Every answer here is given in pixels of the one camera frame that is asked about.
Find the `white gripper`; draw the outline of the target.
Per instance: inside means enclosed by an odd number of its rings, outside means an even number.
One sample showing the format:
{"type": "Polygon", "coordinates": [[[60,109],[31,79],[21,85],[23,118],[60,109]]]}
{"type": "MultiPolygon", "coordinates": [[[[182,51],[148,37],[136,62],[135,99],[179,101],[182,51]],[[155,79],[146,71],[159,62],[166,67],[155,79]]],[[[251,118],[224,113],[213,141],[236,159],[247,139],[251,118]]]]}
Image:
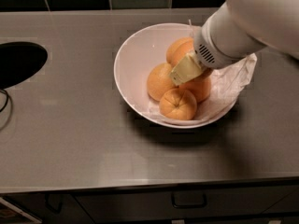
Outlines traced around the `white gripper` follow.
{"type": "Polygon", "coordinates": [[[264,44],[239,28],[223,4],[194,33],[193,47],[195,52],[184,53],[174,60],[169,76],[176,86],[203,75],[205,66],[222,69],[263,49],[264,44]]]}

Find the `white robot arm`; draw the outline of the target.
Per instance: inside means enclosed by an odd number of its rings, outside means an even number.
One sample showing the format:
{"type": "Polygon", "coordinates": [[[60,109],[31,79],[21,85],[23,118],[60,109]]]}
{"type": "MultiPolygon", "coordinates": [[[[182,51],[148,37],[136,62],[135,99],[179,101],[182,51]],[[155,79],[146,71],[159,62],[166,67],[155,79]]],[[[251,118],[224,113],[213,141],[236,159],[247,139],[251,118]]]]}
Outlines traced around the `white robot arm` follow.
{"type": "Polygon", "coordinates": [[[181,85],[271,47],[299,59],[299,0],[225,0],[193,31],[193,51],[172,69],[181,85]]]}

